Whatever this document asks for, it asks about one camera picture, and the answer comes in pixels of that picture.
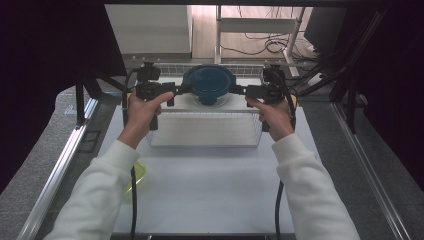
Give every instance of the metal frame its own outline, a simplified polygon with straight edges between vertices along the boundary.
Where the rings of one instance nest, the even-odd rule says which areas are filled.
[[[37,199],[31,213],[29,214],[21,232],[17,239],[34,239],[37,235],[37,232],[46,216],[47,210],[50,207],[50,204],[53,201],[54,196],[62,182],[63,176],[68,169],[71,159],[76,152],[79,142],[83,137],[87,124],[90,121],[91,116],[93,115],[94,110],[96,109],[98,101],[90,99],[85,107],[85,121],[82,123],[80,128],[74,129],[71,136],[68,139],[60,157],[50,174],[49,179],[47,180],[46,185],[44,186],[40,196]]]
[[[405,225],[403,224],[403,220],[400,217],[400,214],[397,212],[396,207],[390,200],[390,197],[384,189],[380,179],[378,178],[370,159],[365,153],[365,150],[362,148],[361,142],[355,134],[349,131],[349,126],[345,123],[346,116],[343,112],[341,104],[332,103],[331,107],[337,117],[337,120],[340,123],[340,126],[343,129],[343,132],[346,135],[350,146],[355,153],[356,158],[358,159],[358,163],[364,172],[365,178],[367,179],[371,190],[374,193],[375,198],[377,199],[377,202],[380,205],[380,208],[382,209],[383,214],[385,215],[396,239],[411,239],[408,231],[405,228]]]
[[[222,18],[221,5],[216,6],[216,45],[214,63],[220,64],[221,55],[221,33],[289,33],[290,38],[287,48],[283,51],[286,62],[294,65],[293,47],[299,33],[302,18],[306,7],[302,7],[296,19],[262,19],[262,18]],[[289,67],[292,78],[300,77],[295,66]]]

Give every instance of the black curtain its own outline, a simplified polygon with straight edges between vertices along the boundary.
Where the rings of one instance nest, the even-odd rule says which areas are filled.
[[[103,4],[0,2],[0,191],[47,126],[57,94],[92,70],[126,75]]]
[[[369,104],[364,113],[424,189],[424,28],[421,8],[394,1],[355,74]]]

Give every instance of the white panel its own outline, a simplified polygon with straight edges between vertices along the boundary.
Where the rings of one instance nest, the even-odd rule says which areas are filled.
[[[191,52],[190,6],[105,6],[122,54]]]

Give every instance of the metal bar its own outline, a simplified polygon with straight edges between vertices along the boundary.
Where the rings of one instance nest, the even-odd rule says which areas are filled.
[[[353,134],[356,134],[355,131],[355,107],[356,107],[356,79],[354,76],[351,76],[350,87],[347,96],[347,116],[346,123],[349,126]]]
[[[75,98],[77,103],[77,123],[75,128],[79,129],[85,118],[84,118],[84,76],[82,73],[79,74],[79,78],[75,84]]]
[[[345,67],[346,67],[345,77],[337,81],[336,85],[333,87],[333,89],[330,92],[329,96],[332,102],[340,101],[345,95],[346,91],[348,90],[349,80],[350,80],[348,77],[350,77],[350,74],[353,68],[355,67],[356,62],[358,61],[359,57],[361,56],[362,52],[367,46],[368,41],[374,34],[375,30],[377,29],[385,13],[386,13],[385,9],[382,10],[381,12],[377,10],[375,11],[373,18],[371,20],[371,23],[368,25],[367,29],[365,30],[365,33],[362,35],[361,39],[359,40],[358,45],[356,45],[355,50],[352,52],[352,55],[349,57],[348,62],[345,64]]]
[[[215,64],[221,63],[221,5],[216,6]]]
[[[221,32],[292,33],[296,24],[295,19],[222,18]]]
[[[77,146],[86,131],[87,124],[97,106],[97,103],[98,101],[94,99],[90,99],[88,101],[85,108],[86,118],[83,125],[81,128],[73,130],[17,239],[32,240],[37,235],[50,204],[56,195],[57,189],[62,182],[62,178],[66,173],[66,169],[68,168]]]
[[[294,28],[293,31],[291,31],[290,38],[289,38],[289,44],[287,45],[287,55],[292,56],[293,52],[293,46],[296,42],[297,34],[299,33],[300,25],[302,24],[303,14],[305,13],[305,8],[303,7],[300,11],[299,16],[296,18],[294,22]]]
[[[321,81],[315,83],[314,85],[308,87],[307,89],[304,89],[303,91],[301,91],[298,96],[299,97],[304,97],[326,85],[328,85],[329,83],[333,82],[334,80],[336,80],[337,78],[339,78],[340,76],[342,76],[342,74],[345,72],[346,67],[341,68],[340,70],[338,70],[337,72],[325,77],[324,79],[322,79]]]
[[[296,18],[293,31],[290,34],[287,49],[285,49],[283,51],[284,58],[286,59],[286,62],[289,63],[289,64],[294,64],[294,62],[293,62],[293,46],[296,43],[297,34],[299,33],[299,29],[300,29],[300,25],[302,24],[302,18],[303,18],[304,13],[305,13],[305,7],[302,8],[299,16]],[[297,71],[296,67],[289,67],[289,70],[290,70],[290,74],[291,74],[292,78],[300,77],[299,71]]]
[[[383,0],[65,0],[79,4],[377,7]]]
[[[356,155],[356,158],[358,159],[358,163],[364,172],[365,178],[367,179],[371,190],[373,191],[375,198],[380,205],[396,239],[411,239],[409,237],[408,231],[405,229],[405,225],[403,224],[399,213],[396,210],[396,207],[390,200],[390,197],[384,189],[380,179],[378,178],[370,159],[365,153],[365,150],[362,148],[358,137],[349,131],[349,126],[347,126],[347,124],[344,122],[346,116],[342,107],[339,103],[332,103],[331,107],[340,123],[340,126],[343,129],[344,134],[347,137],[347,140],[349,141],[350,146]]]

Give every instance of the white sleeve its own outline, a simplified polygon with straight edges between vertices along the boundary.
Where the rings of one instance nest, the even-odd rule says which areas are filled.
[[[276,142],[277,173],[284,183],[298,240],[360,239],[327,170],[297,134]]]
[[[139,154],[116,140],[91,161],[45,239],[110,239]]]

